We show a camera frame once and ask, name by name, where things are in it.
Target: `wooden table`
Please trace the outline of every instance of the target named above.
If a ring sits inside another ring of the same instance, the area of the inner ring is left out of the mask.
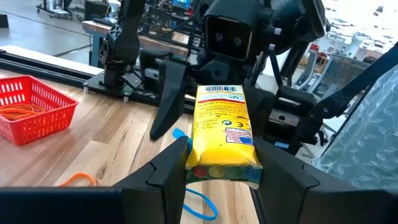
[[[98,67],[98,50],[100,49],[100,45],[102,43],[102,40],[104,37],[106,37],[106,34],[108,31],[111,29],[110,26],[99,24],[94,21],[83,21],[81,23],[81,26],[83,30],[85,30],[86,33],[90,34],[93,36],[93,53],[91,55],[91,61],[90,65],[94,67]],[[159,42],[156,40],[152,40],[148,37],[144,36],[138,36],[140,40],[141,47],[145,47],[148,49],[158,49],[158,50],[170,50],[174,54],[179,55],[183,58],[185,58],[188,54],[188,49],[184,47],[178,47],[172,44],[167,44],[163,42]],[[179,41],[186,43],[188,40],[186,40],[187,36],[182,35],[182,34],[175,34],[173,35],[173,40]]]
[[[87,73],[101,72],[99,68],[18,47],[0,49]],[[0,70],[0,78],[14,75],[20,74]],[[113,185],[174,141],[171,131],[156,142],[149,139],[150,126],[156,114],[153,106],[136,102],[123,104],[104,95],[84,95],[82,89],[46,83],[80,102],[72,124],[64,131],[22,147],[0,136],[1,186],[57,186],[76,172],[95,176],[99,185]],[[190,134],[192,117],[183,115],[173,126],[176,127]],[[86,186],[88,183],[83,180],[76,185]],[[205,194],[216,205],[219,216],[212,223],[259,223],[247,185],[213,180],[188,187]],[[211,210],[198,196],[187,194],[185,203],[198,212],[211,215]],[[206,222],[184,210],[181,223]]]

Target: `concrete floor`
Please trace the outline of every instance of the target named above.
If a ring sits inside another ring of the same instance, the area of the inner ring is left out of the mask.
[[[0,29],[0,45],[16,45],[88,64],[90,40],[76,16],[71,21],[50,18],[45,11],[37,13],[36,5],[42,2],[0,0],[0,13],[7,14],[9,20],[9,29]]]

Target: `blue tag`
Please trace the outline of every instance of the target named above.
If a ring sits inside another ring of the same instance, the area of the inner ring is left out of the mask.
[[[285,149],[289,148],[288,144],[281,143],[281,142],[275,142],[275,145],[278,146],[278,147],[285,148]]]

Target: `red plastic basket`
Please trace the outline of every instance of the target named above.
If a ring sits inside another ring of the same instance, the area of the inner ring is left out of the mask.
[[[0,116],[0,134],[18,146],[69,127],[78,104],[28,75],[0,79],[0,106],[20,103],[41,106],[46,112],[17,121]]]

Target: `yellow package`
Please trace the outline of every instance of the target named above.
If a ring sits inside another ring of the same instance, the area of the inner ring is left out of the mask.
[[[226,179],[258,185],[262,167],[242,86],[199,86],[193,116],[187,182]]]

